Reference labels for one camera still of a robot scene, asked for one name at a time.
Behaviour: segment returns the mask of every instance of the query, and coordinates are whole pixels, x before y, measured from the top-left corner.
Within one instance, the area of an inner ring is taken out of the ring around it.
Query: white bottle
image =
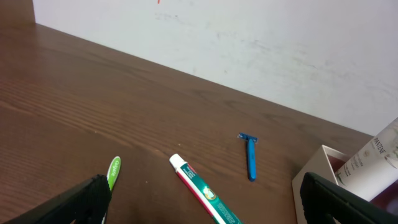
[[[398,118],[336,173],[340,187],[370,201],[398,179]]]

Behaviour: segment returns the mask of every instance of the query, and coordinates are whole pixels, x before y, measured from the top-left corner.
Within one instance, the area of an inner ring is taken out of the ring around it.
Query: white wall
[[[398,116],[395,0],[34,0],[36,22],[368,134]]]

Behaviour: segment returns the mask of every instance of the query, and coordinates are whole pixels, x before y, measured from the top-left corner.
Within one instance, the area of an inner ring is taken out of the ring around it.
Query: white cap
[[[170,157],[169,161],[175,170],[177,170],[178,168],[180,168],[182,165],[184,165],[186,163],[181,158],[181,156],[179,156],[178,154],[172,155],[172,157]]]

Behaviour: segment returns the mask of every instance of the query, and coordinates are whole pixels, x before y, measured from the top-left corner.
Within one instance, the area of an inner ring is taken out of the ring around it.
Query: wooden table
[[[255,182],[239,132],[259,138]],[[44,26],[0,30],[0,222],[120,156],[109,224],[213,223],[179,153],[243,222],[295,223],[290,181],[310,156],[370,138]]]

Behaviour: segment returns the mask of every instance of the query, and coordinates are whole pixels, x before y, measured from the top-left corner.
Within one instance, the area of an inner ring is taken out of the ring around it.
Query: green toothpaste label
[[[220,200],[220,198],[210,189],[206,182],[197,175],[197,173],[188,164],[181,166],[181,170],[191,179],[193,184],[205,196],[211,206],[217,211],[226,223],[240,224],[242,223],[237,216]]]

